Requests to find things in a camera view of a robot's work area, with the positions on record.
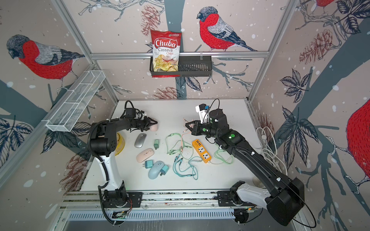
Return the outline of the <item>light green charger plug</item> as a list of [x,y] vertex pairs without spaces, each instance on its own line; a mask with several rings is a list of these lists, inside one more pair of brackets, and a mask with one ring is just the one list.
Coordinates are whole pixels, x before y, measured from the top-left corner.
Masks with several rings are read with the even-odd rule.
[[155,150],[159,149],[159,147],[160,147],[160,140],[159,139],[156,139],[154,141],[153,146],[154,146]]

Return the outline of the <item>silver grey computer mouse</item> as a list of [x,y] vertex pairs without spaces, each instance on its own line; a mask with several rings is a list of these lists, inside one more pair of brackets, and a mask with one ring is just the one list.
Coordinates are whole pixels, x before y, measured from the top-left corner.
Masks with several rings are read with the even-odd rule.
[[142,148],[145,143],[145,139],[146,139],[145,133],[139,134],[134,144],[135,148]]

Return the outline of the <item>orange power strip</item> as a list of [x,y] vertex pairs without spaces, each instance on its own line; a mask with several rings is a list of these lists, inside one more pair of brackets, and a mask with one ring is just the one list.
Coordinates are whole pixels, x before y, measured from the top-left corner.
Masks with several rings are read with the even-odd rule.
[[209,152],[205,149],[204,145],[200,140],[196,139],[192,142],[193,148],[196,150],[202,161],[207,164],[211,161],[212,157]]

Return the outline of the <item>teal charger plug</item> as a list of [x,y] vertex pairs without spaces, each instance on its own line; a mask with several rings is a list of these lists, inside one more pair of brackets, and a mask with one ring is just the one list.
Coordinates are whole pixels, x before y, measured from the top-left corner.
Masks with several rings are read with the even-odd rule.
[[145,169],[150,169],[152,168],[154,165],[154,161],[153,160],[146,160],[145,163],[144,163],[144,167]]
[[162,167],[162,169],[160,170],[160,175],[163,176],[163,175],[166,175],[166,173],[168,172],[169,170],[169,167],[167,165],[164,165]]

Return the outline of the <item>light blue computer mouse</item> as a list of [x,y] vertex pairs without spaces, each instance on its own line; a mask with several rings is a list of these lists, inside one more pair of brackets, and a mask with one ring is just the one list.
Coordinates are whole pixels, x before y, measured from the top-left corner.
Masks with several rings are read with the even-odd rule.
[[154,180],[156,179],[160,173],[161,173],[161,170],[162,168],[165,166],[165,164],[162,162],[162,161],[157,161],[151,168],[150,168],[150,171],[148,173],[148,177],[149,179],[151,180]]

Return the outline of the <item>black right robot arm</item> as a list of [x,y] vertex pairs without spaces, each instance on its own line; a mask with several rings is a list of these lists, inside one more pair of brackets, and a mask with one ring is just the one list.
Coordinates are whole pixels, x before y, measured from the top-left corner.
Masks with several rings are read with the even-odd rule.
[[219,148],[242,162],[264,186],[261,189],[239,181],[230,188],[231,202],[261,206],[275,221],[287,226],[306,206],[303,183],[298,178],[289,178],[256,152],[238,131],[230,128],[222,109],[212,110],[210,105],[201,104],[195,110],[199,119],[185,124],[191,134],[214,138]]

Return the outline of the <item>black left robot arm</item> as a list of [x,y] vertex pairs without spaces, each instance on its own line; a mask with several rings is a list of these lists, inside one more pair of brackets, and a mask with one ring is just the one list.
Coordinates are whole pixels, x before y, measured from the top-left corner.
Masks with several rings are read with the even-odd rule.
[[93,123],[91,126],[87,147],[92,156],[100,164],[102,174],[105,177],[104,185],[97,187],[99,202],[105,219],[113,227],[120,226],[124,221],[113,220],[108,215],[106,208],[110,203],[114,205],[121,204],[122,206],[129,205],[127,215],[134,207],[116,163],[117,133],[122,130],[140,130],[144,132],[157,124],[158,121],[146,116],[143,110],[135,108],[134,104],[130,100],[127,100],[120,117]]

